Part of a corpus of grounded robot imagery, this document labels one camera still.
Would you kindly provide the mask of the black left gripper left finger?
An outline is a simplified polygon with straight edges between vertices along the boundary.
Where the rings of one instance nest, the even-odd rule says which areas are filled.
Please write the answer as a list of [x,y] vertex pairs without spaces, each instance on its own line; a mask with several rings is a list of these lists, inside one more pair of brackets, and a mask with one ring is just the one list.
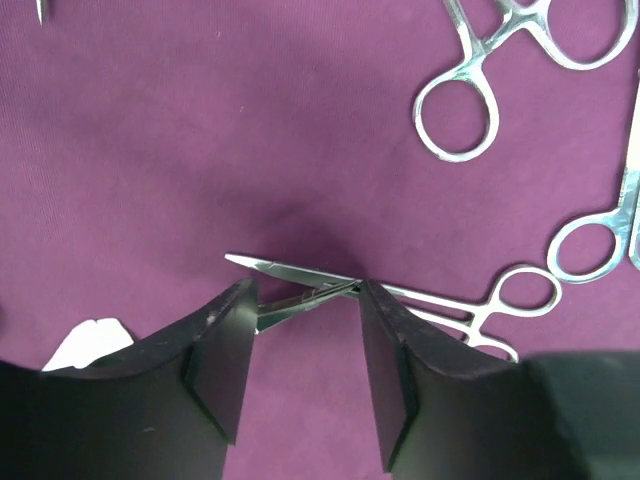
[[238,434],[258,289],[205,306],[83,369],[1,366],[5,479],[219,479]]

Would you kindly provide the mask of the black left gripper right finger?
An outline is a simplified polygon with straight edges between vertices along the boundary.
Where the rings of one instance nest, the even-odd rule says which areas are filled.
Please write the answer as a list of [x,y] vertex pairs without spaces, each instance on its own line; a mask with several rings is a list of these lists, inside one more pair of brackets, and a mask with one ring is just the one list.
[[639,355],[485,354],[359,294],[381,461],[396,479],[635,479]]

